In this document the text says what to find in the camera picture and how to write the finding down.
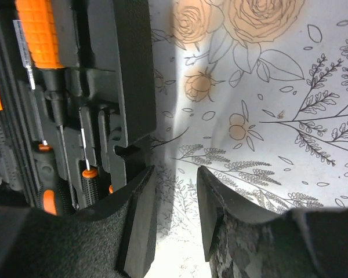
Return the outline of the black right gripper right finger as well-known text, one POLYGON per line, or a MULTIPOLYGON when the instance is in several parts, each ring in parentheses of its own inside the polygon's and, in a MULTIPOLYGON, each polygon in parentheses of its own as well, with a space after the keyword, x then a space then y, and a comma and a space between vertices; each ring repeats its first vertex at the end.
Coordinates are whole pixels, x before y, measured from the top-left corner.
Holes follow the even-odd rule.
POLYGON ((348 277, 348 208, 276 214, 197 171, 198 208, 212 277, 348 277))

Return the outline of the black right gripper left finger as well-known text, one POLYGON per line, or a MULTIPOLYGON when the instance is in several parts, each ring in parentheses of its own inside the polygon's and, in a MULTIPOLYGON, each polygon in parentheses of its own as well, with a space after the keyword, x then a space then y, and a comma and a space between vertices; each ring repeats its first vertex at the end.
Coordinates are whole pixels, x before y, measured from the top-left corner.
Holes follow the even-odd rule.
POLYGON ((0 277, 144 277, 157 238, 154 174, 74 215, 0 207, 0 277))

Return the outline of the small orange black screwdriver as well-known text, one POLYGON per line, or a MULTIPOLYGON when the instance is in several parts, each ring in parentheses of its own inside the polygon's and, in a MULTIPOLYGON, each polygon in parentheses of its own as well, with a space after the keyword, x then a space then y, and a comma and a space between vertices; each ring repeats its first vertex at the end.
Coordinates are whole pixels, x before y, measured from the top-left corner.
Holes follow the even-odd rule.
POLYGON ((109 192, 109 194, 114 193, 114 189, 113 189, 113 186, 112 186, 112 185, 110 185, 110 186, 108 187, 108 192, 109 192))

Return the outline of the large black handled screwdriver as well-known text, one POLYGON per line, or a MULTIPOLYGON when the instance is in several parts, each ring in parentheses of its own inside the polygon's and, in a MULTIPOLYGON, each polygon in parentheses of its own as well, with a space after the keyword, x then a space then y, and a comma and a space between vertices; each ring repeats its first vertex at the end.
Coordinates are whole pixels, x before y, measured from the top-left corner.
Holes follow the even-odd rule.
POLYGON ((23 67, 27 71, 28 81, 31 89, 31 105, 34 111, 34 120, 39 133, 41 142, 38 144, 35 151, 35 161, 37 164, 37 170, 39 180, 41 183, 40 199, 42 208, 50 214, 58 215, 56 204, 56 179, 55 179, 55 167, 52 162, 51 154, 52 148, 47 144, 44 131, 41 126, 41 119, 35 97, 35 78, 32 69, 32 59, 30 51, 27 46, 23 27, 20 20, 13 20, 13 26, 16 33, 16 39, 21 55, 23 67))

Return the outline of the black plastic tool case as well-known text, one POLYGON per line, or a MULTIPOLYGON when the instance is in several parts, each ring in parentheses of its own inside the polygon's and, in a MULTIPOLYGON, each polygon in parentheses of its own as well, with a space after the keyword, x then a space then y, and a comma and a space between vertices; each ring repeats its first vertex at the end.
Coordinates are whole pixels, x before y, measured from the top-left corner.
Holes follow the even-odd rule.
MULTIPOLYGON (((13 20, 16 1, 0 1, 0 204, 42 208, 35 151, 41 142, 13 20)), ((64 138, 73 208, 60 133, 45 82, 32 59, 35 97, 55 167, 58 215, 86 208, 79 109, 89 163, 99 172, 99 200, 123 188, 150 162, 156 128, 153 55, 147 1, 51 1, 68 95, 64 138)))

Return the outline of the black orange stubby screwdriver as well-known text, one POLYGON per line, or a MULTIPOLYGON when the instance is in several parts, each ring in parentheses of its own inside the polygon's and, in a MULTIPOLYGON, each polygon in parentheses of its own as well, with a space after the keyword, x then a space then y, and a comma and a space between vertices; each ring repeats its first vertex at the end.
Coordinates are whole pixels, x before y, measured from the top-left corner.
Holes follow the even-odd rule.
POLYGON ((64 78, 65 67, 59 59, 59 42, 52 3, 51 1, 22 0, 16 1, 15 4, 32 59, 35 66, 41 71, 45 82, 44 96, 50 101, 53 119, 60 133, 72 206, 77 208, 77 197, 71 183, 64 138, 68 104, 64 78))

